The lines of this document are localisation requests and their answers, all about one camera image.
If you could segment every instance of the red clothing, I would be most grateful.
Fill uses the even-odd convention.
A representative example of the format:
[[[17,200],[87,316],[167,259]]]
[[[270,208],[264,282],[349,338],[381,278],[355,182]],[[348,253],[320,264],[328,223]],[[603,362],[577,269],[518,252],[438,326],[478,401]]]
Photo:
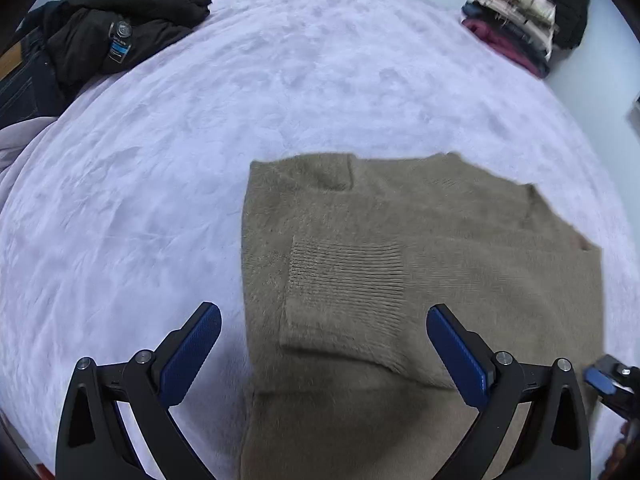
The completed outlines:
[[[542,78],[540,70],[530,62],[529,58],[525,56],[517,46],[511,43],[511,41],[505,38],[498,30],[495,30],[487,22],[467,18],[462,22],[462,24],[474,33],[479,40],[484,41],[496,52],[502,54],[507,59],[512,60],[514,63],[523,66],[537,78]]]

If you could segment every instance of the bolt head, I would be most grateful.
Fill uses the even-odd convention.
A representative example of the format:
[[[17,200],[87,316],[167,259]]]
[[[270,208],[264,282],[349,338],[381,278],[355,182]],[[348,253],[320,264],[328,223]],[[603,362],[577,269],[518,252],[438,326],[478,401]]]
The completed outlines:
[[[510,365],[513,363],[513,356],[509,352],[498,352],[495,355],[495,360],[501,365]]]
[[[153,355],[153,352],[151,350],[141,350],[136,354],[135,359],[138,364],[143,365],[151,361],[152,355]]]
[[[558,359],[558,368],[560,368],[563,372],[568,372],[571,370],[571,361],[569,359]]]
[[[76,364],[76,368],[78,370],[85,370],[86,368],[89,367],[90,364],[91,364],[91,358],[90,357],[83,357]]]

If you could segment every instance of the black jacket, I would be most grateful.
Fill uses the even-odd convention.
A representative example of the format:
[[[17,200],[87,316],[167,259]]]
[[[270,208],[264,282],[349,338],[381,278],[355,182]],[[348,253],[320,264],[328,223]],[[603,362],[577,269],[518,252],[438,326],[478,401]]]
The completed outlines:
[[[191,32],[208,15],[210,0],[61,0],[30,12],[20,28],[42,29],[56,77],[75,93],[95,74],[127,70]],[[117,62],[109,56],[110,31],[126,21],[130,50]]]
[[[590,0],[551,0],[556,4],[554,43],[560,48],[575,48],[580,45],[587,28],[587,10]]]

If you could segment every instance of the fluffy bed cover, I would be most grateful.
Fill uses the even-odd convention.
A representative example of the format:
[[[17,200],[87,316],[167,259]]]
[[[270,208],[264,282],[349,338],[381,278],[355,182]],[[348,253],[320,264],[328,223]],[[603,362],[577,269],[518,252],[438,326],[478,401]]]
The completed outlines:
[[[240,221],[256,158],[456,151],[535,183],[603,248],[606,350],[633,360],[630,229],[543,82],[476,40],[455,12],[421,0],[214,0],[210,9],[184,40],[88,88],[0,184],[0,406],[49,468],[75,362],[155,348],[212,301],[222,335],[172,414],[219,480],[235,476],[250,376]],[[619,426],[600,417],[597,464]]]

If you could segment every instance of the khaki sweater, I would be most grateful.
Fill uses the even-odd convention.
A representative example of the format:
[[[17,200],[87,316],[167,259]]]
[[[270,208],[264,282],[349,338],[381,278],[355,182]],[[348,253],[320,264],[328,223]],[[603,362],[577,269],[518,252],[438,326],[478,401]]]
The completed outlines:
[[[477,414],[426,336],[433,304],[521,362],[579,372],[602,352],[599,248],[533,186],[455,154],[254,162],[242,278],[243,479],[433,476]]]

